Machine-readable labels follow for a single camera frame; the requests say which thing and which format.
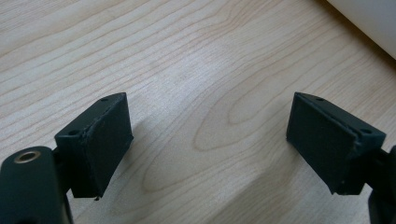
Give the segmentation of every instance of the light wood surface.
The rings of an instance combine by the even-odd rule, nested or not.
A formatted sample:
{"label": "light wood surface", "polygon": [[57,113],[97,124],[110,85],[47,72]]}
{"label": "light wood surface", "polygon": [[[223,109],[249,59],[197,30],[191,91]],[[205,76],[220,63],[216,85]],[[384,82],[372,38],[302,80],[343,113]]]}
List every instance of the light wood surface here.
{"label": "light wood surface", "polygon": [[0,161],[127,92],[135,140],[76,223],[369,223],[368,187],[332,196],[286,142],[295,91],[396,144],[394,59],[319,0],[3,0],[0,83]]}

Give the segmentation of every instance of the wooden surface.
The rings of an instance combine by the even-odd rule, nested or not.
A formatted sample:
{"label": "wooden surface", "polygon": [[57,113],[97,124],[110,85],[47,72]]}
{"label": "wooden surface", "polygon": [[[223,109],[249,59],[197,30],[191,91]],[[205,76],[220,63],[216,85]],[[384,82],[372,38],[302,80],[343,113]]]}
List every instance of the wooden surface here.
{"label": "wooden surface", "polygon": [[76,223],[369,223],[285,140],[295,91],[396,143],[394,59],[325,1],[0,3],[0,161],[125,91],[135,140]]}

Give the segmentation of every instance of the black plastic part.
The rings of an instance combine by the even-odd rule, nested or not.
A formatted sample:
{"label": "black plastic part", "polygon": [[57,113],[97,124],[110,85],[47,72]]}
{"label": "black plastic part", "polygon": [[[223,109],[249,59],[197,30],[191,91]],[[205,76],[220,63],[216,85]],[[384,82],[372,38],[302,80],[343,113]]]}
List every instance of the black plastic part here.
{"label": "black plastic part", "polygon": [[102,197],[133,139],[124,92],[98,100],[58,132],[56,150],[73,195]]}
{"label": "black plastic part", "polygon": [[371,155],[381,150],[385,136],[322,98],[294,94],[287,139],[331,193],[360,194]]}
{"label": "black plastic part", "polygon": [[0,183],[0,223],[73,223],[50,148],[29,147],[9,156]]}

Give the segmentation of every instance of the white object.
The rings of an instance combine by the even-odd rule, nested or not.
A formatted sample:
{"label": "white object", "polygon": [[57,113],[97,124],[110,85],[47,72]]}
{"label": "white object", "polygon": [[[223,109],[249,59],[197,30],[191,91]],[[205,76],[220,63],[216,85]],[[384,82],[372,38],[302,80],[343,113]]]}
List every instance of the white object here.
{"label": "white object", "polygon": [[328,0],[396,59],[396,0]]}

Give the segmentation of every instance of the wooden table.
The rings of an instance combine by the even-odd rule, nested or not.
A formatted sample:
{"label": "wooden table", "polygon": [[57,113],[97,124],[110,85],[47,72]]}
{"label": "wooden table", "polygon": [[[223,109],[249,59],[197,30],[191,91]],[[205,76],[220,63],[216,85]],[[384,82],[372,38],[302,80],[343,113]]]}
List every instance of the wooden table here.
{"label": "wooden table", "polygon": [[396,142],[396,63],[325,1],[0,3],[0,161],[128,94],[135,140],[76,223],[369,223],[285,139],[295,91]]}

